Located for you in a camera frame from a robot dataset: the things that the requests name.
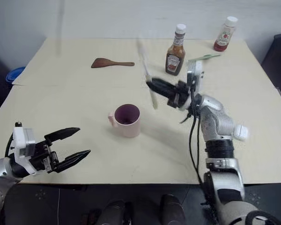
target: dark floor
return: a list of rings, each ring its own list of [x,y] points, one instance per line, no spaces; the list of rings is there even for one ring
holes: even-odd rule
[[[281,184],[246,186],[246,200],[281,220]],[[50,187],[16,185],[5,201],[6,225],[80,225],[83,214],[103,209],[113,200],[133,201],[149,198],[156,205],[163,194],[174,194],[181,202],[187,224],[209,225],[210,211],[204,213],[204,202],[197,185],[84,185]]]

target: table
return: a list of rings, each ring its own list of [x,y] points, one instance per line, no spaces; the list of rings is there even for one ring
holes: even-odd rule
[[[185,67],[178,77],[163,71],[171,40],[143,42],[153,75],[173,83],[186,79]],[[186,40],[186,59],[212,53],[211,46],[211,41]],[[91,69],[96,57],[134,61],[135,66]],[[204,62],[204,69],[202,93],[220,100],[227,114],[250,130],[247,142],[234,141],[244,183],[281,182],[281,97],[246,43],[231,42],[222,56]],[[158,110],[153,109],[135,40],[47,39],[14,84],[0,108],[0,157],[17,120],[34,129],[37,141],[58,129],[80,127],[77,134],[53,144],[61,158],[92,150],[60,174],[31,176],[24,182],[197,183],[188,152],[192,119],[180,125],[186,112],[167,106],[161,96]],[[125,103],[141,111],[141,134],[134,139],[118,136],[107,120],[108,112]],[[203,174],[202,136],[200,142]]]

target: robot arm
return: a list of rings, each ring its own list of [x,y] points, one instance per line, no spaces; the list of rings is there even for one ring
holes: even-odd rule
[[[70,137],[79,130],[73,127],[62,129],[45,135],[44,141],[36,143],[32,129],[23,128],[19,122],[15,124],[6,157],[0,159],[0,211],[9,189],[24,177],[43,171],[59,173],[76,165],[90,153],[90,150],[77,152],[59,162],[56,152],[51,151],[52,142]],[[8,155],[9,150],[14,150],[14,153]]]
[[[263,225],[266,219],[273,217],[244,202],[243,180],[238,160],[234,158],[232,139],[244,141],[248,130],[241,125],[235,125],[219,101],[199,94],[202,78],[201,62],[194,61],[187,71],[187,83],[178,81],[177,85],[172,85],[162,79],[153,78],[147,85],[151,90],[167,97],[169,106],[182,111],[188,110],[187,117],[200,116],[201,130],[206,142],[206,166],[209,169],[204,174],[202,188],[206,201],[216,210],[220,224]],[[278,220],[275,221],[275,224],[281,224]]]

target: green object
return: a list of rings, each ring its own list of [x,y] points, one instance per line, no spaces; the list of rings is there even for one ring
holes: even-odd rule
[[[189,61],[197,61],[197,60],[208,60],[212,57],[216,57],[216,56],[220,56],[221,54],[208,54],[208,55],[204,55],[202,57],[199,57],[199,58],[195,58],[195,59],[192,59],[192,60],[189,60]]]

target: bottle label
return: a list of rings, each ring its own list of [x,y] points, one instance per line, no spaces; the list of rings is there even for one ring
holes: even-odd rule
[[[180,58],[178,58],[177,56],[175,55],[170,55],[170,54],[167,54],[167,68],[168,68],[168,71],[171,71],[173,73],[175,73],[179,63],[180,63]]]
[[[219,46],[226,46],[228,45],[230,38],[232,36],[233,29],[225,27],[222,32],[220,33],[219,37],[216,40],[216,43]]]
[[[173,44],[177,45],[177,46],[183,45],[183,37],[179,38],[179,37],[175,36]]]

